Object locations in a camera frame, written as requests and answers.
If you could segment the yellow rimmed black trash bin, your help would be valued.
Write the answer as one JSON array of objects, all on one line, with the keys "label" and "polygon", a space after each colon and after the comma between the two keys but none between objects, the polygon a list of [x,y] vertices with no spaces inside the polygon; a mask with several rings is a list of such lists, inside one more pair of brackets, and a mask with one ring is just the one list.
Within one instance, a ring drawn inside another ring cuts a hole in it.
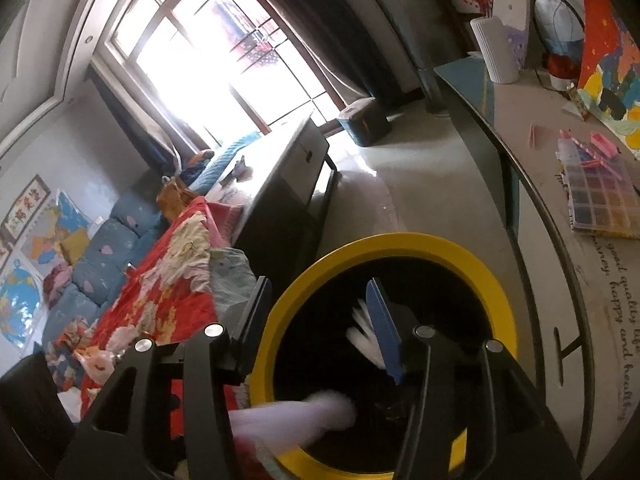
[{"label": "yellow rimmed black trash bin", "polygon": [[[288,286],[267,318],[253,373],[250,374],[250,403],[274,400],[273,372],[280,343],[296,313],[311,295],[332,278],[360,264],[388,258],[413,258],[436,263],[456,274],[480,300],[491,328],[512,354],[518,356],[518,332],[506,293],[488,267],[464,247],[446,238],[413,232],[373,235],[347,244],[321,258]],[[375,331],[386,370],[392,377],[400,367],[400,342],[393,341],[379,328]],[[391,479],[390,472],[355,474],[320,463],[302,448],[276,455],[278,463],[299,479]]]}]

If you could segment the patchwork blanket on sofa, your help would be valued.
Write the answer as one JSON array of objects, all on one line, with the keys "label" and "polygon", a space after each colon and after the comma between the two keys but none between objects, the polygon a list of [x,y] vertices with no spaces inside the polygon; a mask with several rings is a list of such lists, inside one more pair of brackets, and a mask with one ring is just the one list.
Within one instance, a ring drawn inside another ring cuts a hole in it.
[{"label": "patchwork blanket on sofa", "polygon": [[48,342],[44,348],[47,367],[58,392],[81,386],[85,370],[75,352],[84,351],[89,347],[98,323],[99,321],[95,320],[88,324],[83,316],[77,315],[64,327],[62,333],[54,341]]}]

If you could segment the red floral blanket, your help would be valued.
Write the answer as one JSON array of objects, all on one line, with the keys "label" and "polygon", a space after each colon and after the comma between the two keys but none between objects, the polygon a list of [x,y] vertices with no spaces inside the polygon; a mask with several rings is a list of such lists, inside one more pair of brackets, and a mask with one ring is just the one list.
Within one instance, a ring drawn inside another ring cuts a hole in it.
[{"label": "red floral blanket", "polygon": [[[224,324],[219,298],[212,289],[212,269],[231,256],[242,257],[230,242],[240,214],[239,206],[209,203],[203,197],[192,200],[140,266],[130,272],[119,297],[102,316],[90,347],[126,353],[140,338],[163,346],[185,341],[209,324]],[[250,280],[234,304],[241,313],[258,278],[245,259],[234,275]],[[238,407],[232,387],[224,388],[228,414]],[[255,462],[247,446],[234,443],[234,448],[242,478],[255,469]]]}]

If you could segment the world map poster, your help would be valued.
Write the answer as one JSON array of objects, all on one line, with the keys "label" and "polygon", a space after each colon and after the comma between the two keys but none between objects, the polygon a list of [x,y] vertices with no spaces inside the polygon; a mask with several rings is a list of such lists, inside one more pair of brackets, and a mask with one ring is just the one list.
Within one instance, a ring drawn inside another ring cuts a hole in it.
[{"label": "world map poster", "polygon": [[14,258],[1,275],[1,333],[17,350],[24,351],[42,307],[38,278]]}]

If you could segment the china map poster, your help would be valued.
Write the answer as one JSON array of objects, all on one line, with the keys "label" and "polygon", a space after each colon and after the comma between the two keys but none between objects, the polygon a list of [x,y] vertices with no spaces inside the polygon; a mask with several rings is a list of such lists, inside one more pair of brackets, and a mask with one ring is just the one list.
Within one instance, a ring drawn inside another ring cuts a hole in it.
[{"label": "china map poster", "polygon": [[27,229],[21,252],[41,274],[47,274],[64,260],[62,241],[78,230],[88,231],[90,224],[70,196],[57,190]]}]

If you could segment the yellow cushion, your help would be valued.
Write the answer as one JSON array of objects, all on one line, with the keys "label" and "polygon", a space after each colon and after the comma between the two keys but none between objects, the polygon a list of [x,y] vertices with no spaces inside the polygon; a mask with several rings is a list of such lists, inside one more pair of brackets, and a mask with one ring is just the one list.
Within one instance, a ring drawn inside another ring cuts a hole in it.
[{"label": "yellow cushion", "polygon": [[70,266],[74,266],[85,253],[89,244],[90,238],[86,228],[80,228],[65,237],[64,240],[60,241],[61,252],[65,261]]}]

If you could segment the folded paper on table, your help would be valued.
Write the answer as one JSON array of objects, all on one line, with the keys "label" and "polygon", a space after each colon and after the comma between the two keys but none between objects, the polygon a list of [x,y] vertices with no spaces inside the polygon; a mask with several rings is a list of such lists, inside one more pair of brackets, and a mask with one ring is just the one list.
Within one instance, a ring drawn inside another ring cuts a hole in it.
[{"label": "folded paper on table", "polygon": [[232,185],[233,182],[248,180],[253,174],[253,169],[247,165],[245,156],[242,155],[234,164],[233,168],[224,177],[219,179],[219,184],[224,188]]}]

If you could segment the blue left curtain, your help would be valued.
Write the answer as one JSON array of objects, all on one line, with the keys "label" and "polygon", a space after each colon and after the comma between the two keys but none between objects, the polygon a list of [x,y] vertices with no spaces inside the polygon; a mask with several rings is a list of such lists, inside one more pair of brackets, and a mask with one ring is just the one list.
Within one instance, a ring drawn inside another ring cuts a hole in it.
[{"label": "blue left curtain", "polygon": [[158,174],[173,176],[195,156],[182,139],[144,110],[100,60],[91,61],[87,76],[146,164]]}]

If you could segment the blue storage stool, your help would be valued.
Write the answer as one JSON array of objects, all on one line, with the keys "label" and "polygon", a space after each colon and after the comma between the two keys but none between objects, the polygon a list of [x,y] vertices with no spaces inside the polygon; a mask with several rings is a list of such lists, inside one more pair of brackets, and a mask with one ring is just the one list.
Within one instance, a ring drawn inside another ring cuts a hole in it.
[{"label": "blue storage stool", "polygon": [[336,119],[360,148],[374,145],[392,131],[386,110],[375,98],[352,102]]}]

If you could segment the white paper towel roll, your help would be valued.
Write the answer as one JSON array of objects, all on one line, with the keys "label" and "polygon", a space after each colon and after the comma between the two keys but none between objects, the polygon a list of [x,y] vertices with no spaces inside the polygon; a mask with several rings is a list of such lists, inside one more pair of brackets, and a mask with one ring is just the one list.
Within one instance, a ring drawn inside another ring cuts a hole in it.
[{"label": "white paper towel roll", "polygon": [[500,18],[473,18],[470,25],[485,61],[489,79],[494,84],[517,82],[520,70]]}]

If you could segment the colourful portrait painting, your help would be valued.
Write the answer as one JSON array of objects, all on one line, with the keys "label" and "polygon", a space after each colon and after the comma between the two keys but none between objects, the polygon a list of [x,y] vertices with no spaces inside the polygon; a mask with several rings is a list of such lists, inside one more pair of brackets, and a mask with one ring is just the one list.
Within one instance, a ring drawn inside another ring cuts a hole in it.
[{"label": "colourful portrait painting", "polygon": [[639,155],[639,48],[610,0],[584,0],[578,93],[623,146]]}]

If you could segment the grey standing air conditioner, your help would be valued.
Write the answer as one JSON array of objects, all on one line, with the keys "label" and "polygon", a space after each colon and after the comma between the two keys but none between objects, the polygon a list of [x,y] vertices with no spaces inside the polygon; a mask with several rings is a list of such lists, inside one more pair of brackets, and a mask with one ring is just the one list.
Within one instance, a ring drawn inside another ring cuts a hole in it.
[{"label": "grey standing air conditioner", "polygon": [[416,72],[424,94],[426,110],[432,114],[443,112],[446,105],[436,80],[431,53],[428,52],[427,36],[421,27],[419,3],[412,0],[375,2],[392,26]]}]

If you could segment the left embroidery wall picture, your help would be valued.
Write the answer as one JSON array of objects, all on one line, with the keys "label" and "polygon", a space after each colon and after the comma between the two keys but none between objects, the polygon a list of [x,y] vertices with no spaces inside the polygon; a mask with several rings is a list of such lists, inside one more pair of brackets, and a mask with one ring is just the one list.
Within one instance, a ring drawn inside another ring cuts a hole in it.
[{"label": "left embroidery wall picture", "polygon": [[12,254],[11,244],[6,240],[6,238],[0,234],[0,271],[6,266],[6,263],[9,261],[10,255]]}]

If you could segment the embroidery wall picture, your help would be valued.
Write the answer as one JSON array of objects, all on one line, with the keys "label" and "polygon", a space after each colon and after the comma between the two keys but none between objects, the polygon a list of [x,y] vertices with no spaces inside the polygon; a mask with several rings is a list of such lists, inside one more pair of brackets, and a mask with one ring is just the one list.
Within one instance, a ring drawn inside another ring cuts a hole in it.
[{"label": "embroidery wall picture", "polygon": [[11,244],[6,240],[6,238],[0,234],[0,271],[6,266],[6,263],[9,261],[10,255],[12,254]]},{"label": "embroidery wall picture", "polygon": [[29,223],[51,194],[50,188],[39,174],[18,194],[8,213],[1,222],[1,233],[6,240],[15,244]]}]

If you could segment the right embroidery wall picture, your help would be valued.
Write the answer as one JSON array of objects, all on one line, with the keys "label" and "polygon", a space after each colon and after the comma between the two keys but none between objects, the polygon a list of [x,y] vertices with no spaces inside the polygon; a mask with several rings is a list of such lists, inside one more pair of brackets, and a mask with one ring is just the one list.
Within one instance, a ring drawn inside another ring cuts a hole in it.
[{"label": "right embroidery wall picture", "polygon": [[15,244],[29,223],[51,194],[50,188],[39,174],[18,194],[8,213],[1,222],[1,233],[6,240]]}]

